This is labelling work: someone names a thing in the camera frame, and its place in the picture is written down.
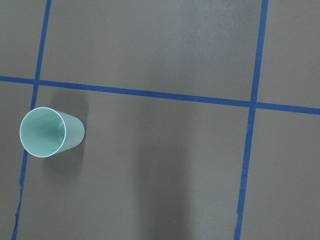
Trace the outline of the green plastic cup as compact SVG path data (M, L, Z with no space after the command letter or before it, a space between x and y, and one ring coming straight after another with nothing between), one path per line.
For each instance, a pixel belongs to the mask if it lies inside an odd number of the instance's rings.
M37 107L23 117L19 137L29 154L48 158L78 146L85 137L85 126L70 114Z

